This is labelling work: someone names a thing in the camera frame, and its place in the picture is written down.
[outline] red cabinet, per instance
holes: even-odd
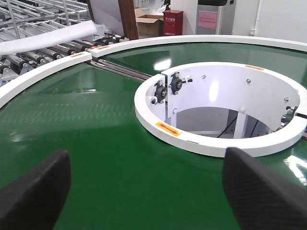
[[[182,35],[183,11],[164,11],[164,36]]]

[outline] black rubber pad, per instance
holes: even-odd
[[[0,190],[0,229],[53,229],[70,186],[70,157],[58,150]]]
[[[226,150],[223,187],[243,230],[307,230],[307,190],[240,149]]]

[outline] orange label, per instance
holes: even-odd
[[[261,71],[265,70],[264,68],[261,68],[261,67],[258,67],[258,66],[246,65],[245,67],[252,68],[252,69],[257,69],[257,70],[261,70]]]
[[[178,137],[180,135],[179,131],[174,129],[173,127],[164,124],[162,122],[158,122],[157,124],[155,124],[156,126],[158,126],[159,128],[165,130],[166,132],[173,134],[174,136]]]
[[[74,55],[70,55],[70,57],[71,57],[71,58],[74,58],[74,57],[77,57],[77,56],[80,56],[80,55],[83,55],[83,54],[84,54],[84,52],[78,53],[78,54],[74,54]]]
[[[102,47],[99,47],[97,49],[105,49],[105,48],[109,48],[109,46],[102,46]]]

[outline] cardboard box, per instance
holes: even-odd
[[[163,15],[146,14],[142,9],[135,9],[134,12],[139,34],[163,35]]]

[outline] screw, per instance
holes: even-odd
[[[246,108],[244,106],[241,106],[240,107],[240,112],[242,112],[242,113],[246,112]]]

